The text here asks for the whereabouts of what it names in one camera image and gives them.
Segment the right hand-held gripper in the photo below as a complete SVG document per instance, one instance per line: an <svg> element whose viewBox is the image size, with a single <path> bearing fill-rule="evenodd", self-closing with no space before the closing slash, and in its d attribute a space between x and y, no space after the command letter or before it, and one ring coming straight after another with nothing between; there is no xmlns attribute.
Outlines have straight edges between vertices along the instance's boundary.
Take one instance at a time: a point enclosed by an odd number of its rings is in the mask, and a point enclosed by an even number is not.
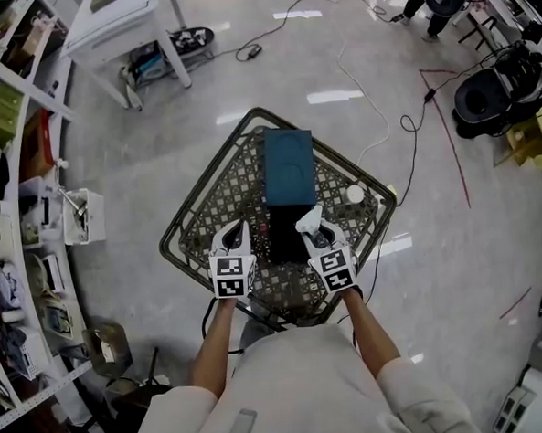
<svg viewBox="0 0 542 433"><path fill-rule="evenodd" d="M301 236L311 257L309 266L318 275L327 293L338 293L356 286L356 259L346 244L345 231L340 226L324 220L319 230L303 232Z"/></svg>

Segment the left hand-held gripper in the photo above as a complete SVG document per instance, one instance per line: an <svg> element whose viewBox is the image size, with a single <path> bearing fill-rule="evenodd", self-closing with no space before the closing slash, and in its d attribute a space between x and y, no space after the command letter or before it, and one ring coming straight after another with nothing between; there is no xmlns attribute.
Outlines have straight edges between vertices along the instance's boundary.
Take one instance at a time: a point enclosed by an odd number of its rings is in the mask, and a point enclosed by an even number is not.
<svg viewBox="0 0 542 433"><path fill-rule="evenodd" d="M229 251L234 245L237 254ZM221 299L247 298L257 266L251 253L249 226L245 220L233 220L215 234L211 243L210 278L215 297Z"/></svg>

